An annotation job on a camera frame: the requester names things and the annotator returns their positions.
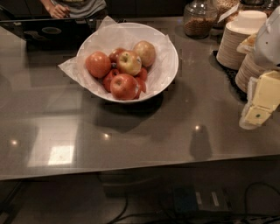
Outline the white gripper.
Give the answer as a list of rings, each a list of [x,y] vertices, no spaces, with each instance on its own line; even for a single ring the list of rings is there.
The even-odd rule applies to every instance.
[[[255,63],[267,69],[280,68],[280,6],[275,8],[259,32],[245,38],[238,53],[254,52]],[[270,71],[248,82],[248,102],[241,112],[239,125],[245,130],[261,127],[280,105],[280,73]]]

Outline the bystander hand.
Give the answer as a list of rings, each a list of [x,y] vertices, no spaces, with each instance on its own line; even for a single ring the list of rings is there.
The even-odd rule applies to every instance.
[[[70,10],[60,4],[49,6],[47,11],[52,18],[67,18],[70,15]]]

